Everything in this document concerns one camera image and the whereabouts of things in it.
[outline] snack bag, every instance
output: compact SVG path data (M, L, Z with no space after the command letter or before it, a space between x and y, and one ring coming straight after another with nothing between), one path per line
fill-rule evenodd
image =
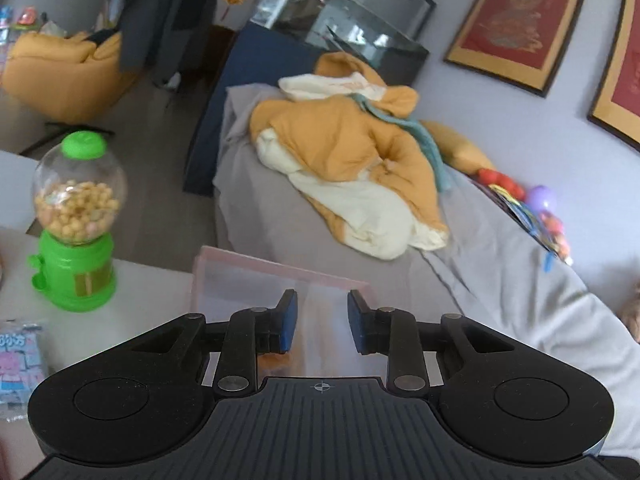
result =
M31 393L47 375L42 358L43 329L14 320L0 323L0 418L26 418Z

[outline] blue bed frame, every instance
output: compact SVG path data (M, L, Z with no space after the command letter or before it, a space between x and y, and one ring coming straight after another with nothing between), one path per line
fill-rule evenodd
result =
M213 196L226 89L251 83L278 85L282 77L313 72L326 51L249 23L236 37L225 67L191 138L182 189Z

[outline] gumball machine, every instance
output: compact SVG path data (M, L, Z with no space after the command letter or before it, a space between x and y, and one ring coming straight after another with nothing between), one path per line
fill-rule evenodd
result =
M116 287L110 229L127 195L127 181L105 140L75 132L36 168L33 201L43 227L33 287L65 310L104 305Z

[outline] yellow pillow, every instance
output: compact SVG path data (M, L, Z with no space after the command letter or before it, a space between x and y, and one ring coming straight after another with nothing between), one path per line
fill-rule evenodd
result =
M18 38L9 56L83 63L94 51L95 43L91 41L70 41L56 36L28 32Z
M475 175L478 170L495 170L494 164L474 143L453 128L434 121L420 121L435 140L442 160L452 168Z

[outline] teal scarf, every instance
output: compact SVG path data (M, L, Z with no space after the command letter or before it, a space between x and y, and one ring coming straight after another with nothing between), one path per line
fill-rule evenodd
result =
M433 173L436 177L436 189L438 192L446 191L451 187L451 182L449 181L449 175L444 167L444 162L442 161L442 157L440 156L440 150L431 137L431 134L427 131L427 129L422 126L418 121L413 119L398 119L391 115L385 114L382 110L379 110L371 102L361 94L351 94L350 97L356 101L362 110L370 113L375 118L380 119L381 121L385 121L385 123L395 124L396 126L400 126L404 131L406 131L409 135L411 135L417 142L420 147L420 151L427 158L431 167L433 168Z

